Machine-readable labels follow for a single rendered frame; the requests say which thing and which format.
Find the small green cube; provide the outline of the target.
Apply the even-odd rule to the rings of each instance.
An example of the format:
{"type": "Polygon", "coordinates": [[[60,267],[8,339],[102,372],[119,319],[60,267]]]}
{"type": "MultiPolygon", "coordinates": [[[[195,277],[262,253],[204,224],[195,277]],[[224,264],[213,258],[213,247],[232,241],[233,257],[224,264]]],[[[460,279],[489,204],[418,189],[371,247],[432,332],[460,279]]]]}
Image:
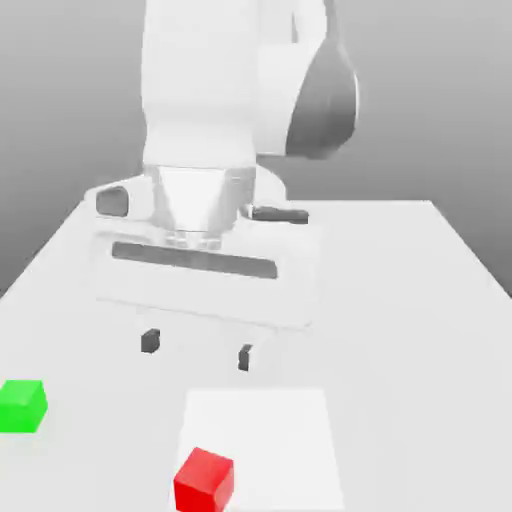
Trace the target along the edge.
{"type": "Polygon", "coordinates": [[[47,409],[41,380],[6,380],[0,387],[0,433],[35,433],[47,409]]]}

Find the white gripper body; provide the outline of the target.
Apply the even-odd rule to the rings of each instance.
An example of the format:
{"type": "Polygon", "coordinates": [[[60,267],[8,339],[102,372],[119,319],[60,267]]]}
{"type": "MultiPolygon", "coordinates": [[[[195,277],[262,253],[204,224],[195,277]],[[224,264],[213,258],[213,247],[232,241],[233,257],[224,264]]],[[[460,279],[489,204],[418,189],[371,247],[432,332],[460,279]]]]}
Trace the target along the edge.
{"type": "Polygon", "coordinates": [[[97,298],[277,328],[311,323],[321,229],[239,219],[218,250],[162,243],[145,222],[96,218],[91,284],[97,298]]]}

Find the small red cube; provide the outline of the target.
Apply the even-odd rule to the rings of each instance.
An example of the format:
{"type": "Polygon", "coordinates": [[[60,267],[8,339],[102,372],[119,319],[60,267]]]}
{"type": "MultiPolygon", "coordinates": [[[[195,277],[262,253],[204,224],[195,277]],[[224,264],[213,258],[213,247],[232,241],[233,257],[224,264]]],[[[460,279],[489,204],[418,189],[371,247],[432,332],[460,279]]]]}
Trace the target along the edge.
{"type": "Polygon", "coordinates": [[[234,492],[232,459],[195,447],[173,479],[178,512],[224,512],[234,492]]]}

